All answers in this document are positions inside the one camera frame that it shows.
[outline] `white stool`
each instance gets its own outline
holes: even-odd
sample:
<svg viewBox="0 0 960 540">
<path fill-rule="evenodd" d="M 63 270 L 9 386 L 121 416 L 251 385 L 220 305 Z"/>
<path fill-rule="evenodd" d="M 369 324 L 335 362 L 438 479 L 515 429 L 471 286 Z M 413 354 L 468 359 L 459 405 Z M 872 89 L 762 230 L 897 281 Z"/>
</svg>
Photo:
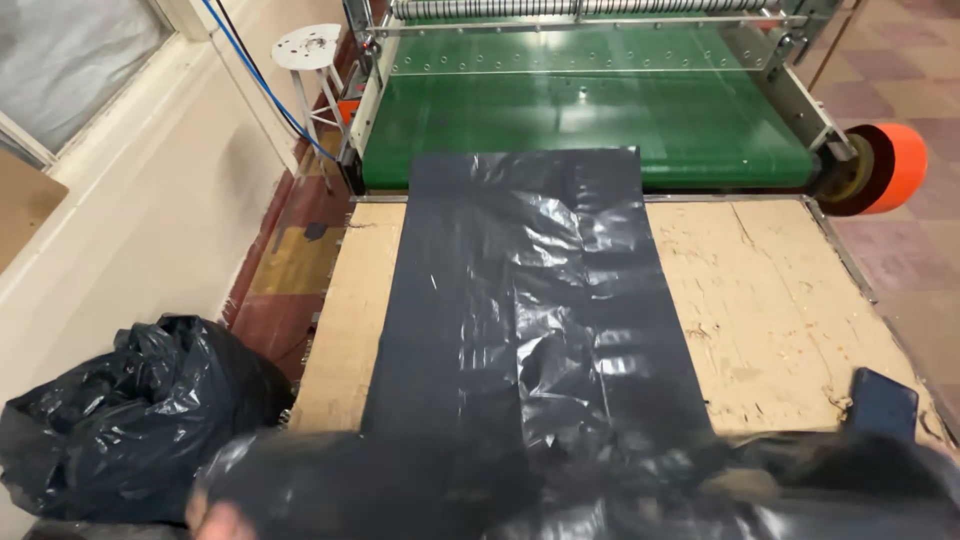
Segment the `white stool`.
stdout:
<svg viewBox="0 0 960 540">
<path fill-rule="evenodd" d="M 340 115 L 340 109 L 337 107 L 337 98 L 330 90 L 327 83 L 327 77 L 333 79 L 333 84 L 337 86 L 338 95 L 344 89 L 344 83 L 340 80 L 340 75 L 333 67 L 333 58 L 337 52 L 337 38 L 340 37 L 339 24 L 315 24 L 295 30 L 290 34 L 280 38 L 273 49 L 270 51 L 274 62 L 284 69 L 289 69 L 294 79 L 294 88 L 297 91 L 297 100 L 300 101 L 300 109 L 303 111 L 303 117 L 306 119 L 306 131 L 317 143 L 317 131 L 313 127 L 313 120 L 320 120 L 325 124 L 340 128 L 341 133 L 347 131 L 344 119 Z M 306 92 L 303 90 L 303 80 L 300 79 L 301 71 L 316 71 L 321 78 L 326 95 L 326 107 L 313 110 L 307 103 Z M 330 110 L 336 122 L 320 118 L 320 113 Z M 323 159 L 316 147 L 313 149 L 317 155 L 317 163 L 323 166 Z"/>
</svg>

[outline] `hand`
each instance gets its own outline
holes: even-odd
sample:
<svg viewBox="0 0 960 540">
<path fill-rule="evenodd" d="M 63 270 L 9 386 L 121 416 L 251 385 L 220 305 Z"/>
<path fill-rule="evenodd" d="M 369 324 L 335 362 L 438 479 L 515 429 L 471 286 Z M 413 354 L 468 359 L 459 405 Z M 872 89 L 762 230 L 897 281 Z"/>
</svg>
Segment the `hand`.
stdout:
<svg viewBox="0 0 960 540">
<path fill-rule="evenodd" d="M 220 501 L 208 508 L 206 493 L 199 491 L 186 507 L 186 524 L 196 540 L 256 540 L 253 526 L 233 503 Z"/>
</svg>

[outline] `white curtain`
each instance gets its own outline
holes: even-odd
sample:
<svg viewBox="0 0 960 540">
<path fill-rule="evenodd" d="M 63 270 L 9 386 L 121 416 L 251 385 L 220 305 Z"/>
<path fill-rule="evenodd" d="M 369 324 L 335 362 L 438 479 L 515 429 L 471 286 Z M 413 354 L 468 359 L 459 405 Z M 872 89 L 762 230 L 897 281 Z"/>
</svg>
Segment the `white curtain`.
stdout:
<svg viewBox="0 0 960 540">
<path fill-rule="evenodd" d="M 0 0 L 0 111 L 56 153 L 169 35 L 144 0 Z"/>
</svg>

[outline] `white wall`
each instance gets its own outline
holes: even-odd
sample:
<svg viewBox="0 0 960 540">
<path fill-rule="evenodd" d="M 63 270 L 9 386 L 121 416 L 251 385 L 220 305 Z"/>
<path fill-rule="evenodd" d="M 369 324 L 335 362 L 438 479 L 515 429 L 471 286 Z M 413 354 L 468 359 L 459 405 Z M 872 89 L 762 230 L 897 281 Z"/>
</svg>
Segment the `white wall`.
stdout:
<svg viewBox="0 0 960 540">
<path fill-rule="evenodd" d="M 300 26 L 342 22 L 340 3 L 228 7 L 293 108 L 269 47 Z M 174 36 L 50 171 L 70 194 L 0 275 L 0 400 L 108 351 L 133 322 L 218 317 L 295 142 L 225 44 Z M 0 540 L 31 522 L 0 495 Z"/>
</svg>

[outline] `blue cable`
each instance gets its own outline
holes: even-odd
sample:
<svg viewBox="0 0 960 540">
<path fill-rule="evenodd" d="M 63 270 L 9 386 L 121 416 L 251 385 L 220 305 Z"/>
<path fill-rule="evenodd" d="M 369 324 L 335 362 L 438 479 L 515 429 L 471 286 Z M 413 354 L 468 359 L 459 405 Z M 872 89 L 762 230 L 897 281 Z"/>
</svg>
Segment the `blue cable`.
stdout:
<svg viewBox="0 0 960 540">
<path fill-rule="evenodd" d="M 227 36 L 227 39 L 230 40 L 230 45 L 233 45 L 233 50 L 236 51 L 237 56 L 239 56 L 240 60 L 243 61 L 243 64 L 247 66 L 247 71 L 250 71 L 250 74 L 253 75 L 253 78 L 256 79 L 256 81 L 260 84 L 260 87 L 263 88 L 263 91 L 267 92 L 267 95 L 270 96 L 270 99 L 274 100 L 274 105 L 276 105 L 276 107 L 280 109 L 280 112 L 282 112 L 283 115 L 286 116 L 290 120 L 290 122 L 293 123 L 293 125 L 297 126 L 297 129 L 300 130 L 300 134 L 303 135 L 307 140 L 309 140 L 310 144 L 313 144 L 314 147 L 316 147 L 321 154 L 323 154 L 325 157 L 331 160 L 336 161 L 337 159 L 331 156 L 326 150 L 324 150 L 324 148 L 320 145 L 320 143 L 314 140 L 313 137 L 310 136 L 310 134 L 303 128 L 303 126 L 301 126 L 297 122 L 297 120 L 294 119 L 293 115 L 290 114 L 290 112 L 285 107 L 283 107 L 282 103 L 280 103 L 280 100 L 276 99 L 276 96 L 274 96 L 274 93 L 270 90 L 270 87 L 267 86 L 266 81 L 264 81 L 259 75 L 257 75 L 256 70 L 253 69 L 253 65 L 250 63 L 250 59 L 248 59 L 247 55 L 243 54 L 243 51 L 240 50 L 240 45 L 236 42 L 236 39 L 233 38 L 233 34 L 231 34 L 227 30 L 227 27 L 224 26 L 224 21 L 220 20 L 220 15 L 218 15 L 216 10 L 213 9 L 213 6 L 210 5 L 210 1 L 209 0 L 203 0 L 203 1 L 204 1 L 204 5 L 206 6 L 206 9 L 210 12 L 211 15 L 213 15 L 213 20 L 217 21 L 217 26 L 220 27 L 220 30 L 222 30 L 224 34 Z M 337 106 L 337 104 L 335 103 L 330 105 L 332 107 Z"/>
</svg>

